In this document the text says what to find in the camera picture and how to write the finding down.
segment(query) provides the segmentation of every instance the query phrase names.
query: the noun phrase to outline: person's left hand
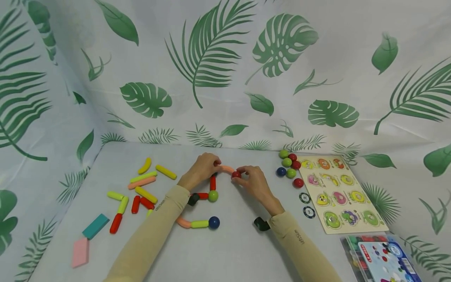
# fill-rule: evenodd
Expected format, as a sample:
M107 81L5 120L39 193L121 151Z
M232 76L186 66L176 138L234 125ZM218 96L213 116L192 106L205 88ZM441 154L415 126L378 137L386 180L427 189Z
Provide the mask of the person's left hand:
M193 166L179 180L179 186L191 191L200 182L210 178L215 172L219 172L221 160L212 153L203 153L198 157Z

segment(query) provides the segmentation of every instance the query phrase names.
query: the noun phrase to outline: white table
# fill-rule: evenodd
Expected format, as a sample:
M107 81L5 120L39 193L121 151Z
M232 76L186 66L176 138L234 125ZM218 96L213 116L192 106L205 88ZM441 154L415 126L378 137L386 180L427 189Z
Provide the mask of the white table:
M136 193L127 189L130 178L137 175L145 158L152 158L150 171L160 164L175 172L179 179L203 152L215 153L223 164L235 168L260 166L274 195L328 257L341 279L356 282L340 243L342 235L326 235L318 215L314 219L305 217L302 212L305 204L298 195L301 191L306 192L306 188L295 189L292 180L275 175L281 164L276 152L140 143L108 143L104 146L30 281L102 281L124 244L146 217L147 211L143 206L138 214L131 213ZM161 201L176 183L159 174L156 182L144 187ZM235 187L228 174L220 174L216 186L219 193L217 202L199 201L194 207L187 206L183 216L190 221L217 216L221 226L215 231L208 228L186 230L175 224L145 281L299 281L294 266L272 232L258 232L253 225L256 217L267 220L268 213L241 188ZM109 233L109 228L119 202L106 196L110 190L130 197L115 235ZM208 183L203 183L197 191L207 192ZM89 263L72 269L73 243L81 238L84 228L100 213L105 214L110 222L90 241Z

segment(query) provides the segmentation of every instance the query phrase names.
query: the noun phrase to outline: wooden puzzle board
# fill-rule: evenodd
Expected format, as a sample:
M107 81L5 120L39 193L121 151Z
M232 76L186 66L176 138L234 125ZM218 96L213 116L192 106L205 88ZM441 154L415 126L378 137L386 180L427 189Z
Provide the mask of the wooden puzzle board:
M298 156L298 161L326 234L388 231L343 158Z

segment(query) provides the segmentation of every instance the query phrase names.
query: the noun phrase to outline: pink block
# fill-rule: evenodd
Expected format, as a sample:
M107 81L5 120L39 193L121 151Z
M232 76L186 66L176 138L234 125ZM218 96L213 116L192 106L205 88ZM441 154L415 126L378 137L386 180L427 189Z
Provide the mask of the pink block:
M82 238L74 243L72 255L72 268L87 264L89 261L89 240Z

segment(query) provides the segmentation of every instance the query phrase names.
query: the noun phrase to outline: teal block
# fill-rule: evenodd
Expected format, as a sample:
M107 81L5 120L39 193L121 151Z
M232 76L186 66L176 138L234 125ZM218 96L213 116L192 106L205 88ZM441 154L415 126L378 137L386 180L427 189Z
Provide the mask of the teal block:
M109 218L101 213L82 233L88 240L91 240L109 221Z

